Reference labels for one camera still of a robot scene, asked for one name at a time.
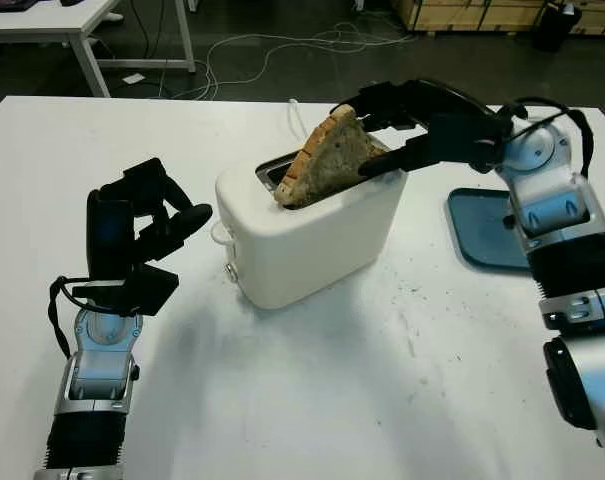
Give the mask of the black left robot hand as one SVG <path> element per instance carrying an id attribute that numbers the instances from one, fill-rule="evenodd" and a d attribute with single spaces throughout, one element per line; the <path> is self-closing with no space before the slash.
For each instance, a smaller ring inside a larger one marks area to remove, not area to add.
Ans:
<path id="1" fill-rule="evenodd" d="M 126 169 L 121 179 L 87 197 L 89 277 L 119 280 L 138 264 L 163 259 L 183 247 L 212 213 L 209 204 L 191 202 L 159 159 Z"/>

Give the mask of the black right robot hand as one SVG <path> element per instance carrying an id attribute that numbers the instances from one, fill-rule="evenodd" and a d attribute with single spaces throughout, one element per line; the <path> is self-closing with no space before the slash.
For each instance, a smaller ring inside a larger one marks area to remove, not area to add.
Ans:
<path id="1" fill-rule="evenodd" d="M 360 89 L 343 103 L 354 109 L 367 132 L 417 126 L 425 129 L 402 147 L 366 161 L 358 173 L 367 178 L 440 162 L 464 163 L 479 173 L 488 173 L 502 162 L 513 128 L 510 118 L 435 80 L 379 83 Z"/>

